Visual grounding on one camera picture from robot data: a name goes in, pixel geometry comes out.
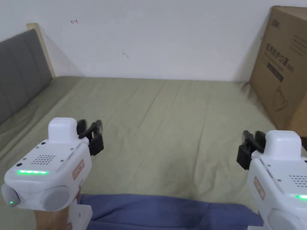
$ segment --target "white wall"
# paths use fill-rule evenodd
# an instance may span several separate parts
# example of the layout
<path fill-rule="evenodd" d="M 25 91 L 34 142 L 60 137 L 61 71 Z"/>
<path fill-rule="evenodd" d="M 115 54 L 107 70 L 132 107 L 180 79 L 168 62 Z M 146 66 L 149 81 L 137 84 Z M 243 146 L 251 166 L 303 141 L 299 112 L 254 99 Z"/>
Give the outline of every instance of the white wall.
<path fill-rule="evenodd" d="M 39 23 L 57 75 L 248 80 L 273 5 L 307 1 L 0 0 L 0 40 Z"/>

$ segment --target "bed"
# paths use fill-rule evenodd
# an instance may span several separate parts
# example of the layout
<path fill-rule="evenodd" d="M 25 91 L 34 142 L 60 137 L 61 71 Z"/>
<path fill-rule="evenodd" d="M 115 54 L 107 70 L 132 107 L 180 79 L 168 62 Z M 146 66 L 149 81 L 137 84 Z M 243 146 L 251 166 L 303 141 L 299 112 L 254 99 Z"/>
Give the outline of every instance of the bed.
<path fill-rule="evenodd" d="M 101 119 L 105 149 L 92 158 L 82 193 L 166 195 L 257 211 L 237 150 L 243 130 L 275 128 L 248 83 L 55 77 L 38 25 L 28 28 L 0 43 L 1 183 L 48 138 L 54 117 Z M 0 199 L 0 212 L 3 229 L 34 229 L 32 211 Z"/>

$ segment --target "mattress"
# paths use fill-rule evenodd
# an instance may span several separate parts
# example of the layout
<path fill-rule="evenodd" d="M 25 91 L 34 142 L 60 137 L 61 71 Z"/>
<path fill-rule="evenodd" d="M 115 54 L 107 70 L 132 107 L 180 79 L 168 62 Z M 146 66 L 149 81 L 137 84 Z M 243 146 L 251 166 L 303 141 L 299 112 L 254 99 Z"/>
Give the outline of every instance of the mattress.
<path fill-rule="evenodd" d="M 58 77 L 0 126 L 0 178 L 48 138 L 54 117 L 101 119 L 105 149 L 86 194 L 154 194 L 257 211 L 236 162 L 242 131 L 275 129 L 245 82 Z M 0 199 L 3 229 L 33 229 L 32 211 Z"/>

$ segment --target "hand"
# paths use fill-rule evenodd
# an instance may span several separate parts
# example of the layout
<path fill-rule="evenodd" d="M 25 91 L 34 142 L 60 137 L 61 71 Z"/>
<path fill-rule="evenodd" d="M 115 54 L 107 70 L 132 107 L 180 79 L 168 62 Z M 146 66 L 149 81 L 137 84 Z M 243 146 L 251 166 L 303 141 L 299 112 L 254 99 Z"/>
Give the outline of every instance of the hand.
<path fill-rule="evenodd" d="M 69 207 L 55 212 L 34 211 L 36 230 L 70 230 L 71 224 L 67 224 Z"/>

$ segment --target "blue blanket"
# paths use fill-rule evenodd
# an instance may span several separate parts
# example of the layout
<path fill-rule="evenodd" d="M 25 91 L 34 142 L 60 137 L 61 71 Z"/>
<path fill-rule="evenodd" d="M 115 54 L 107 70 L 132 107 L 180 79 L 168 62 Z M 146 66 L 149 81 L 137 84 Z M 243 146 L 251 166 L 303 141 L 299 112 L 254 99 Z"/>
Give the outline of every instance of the blue blanket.
<path fill-rule="evenodd" d="M 263 221 L 239 204 L 216 204 L 188 199 L 147 195 L 82 195 L 79 203 L 90 205 L 87 230 L 246 230 Z"/>

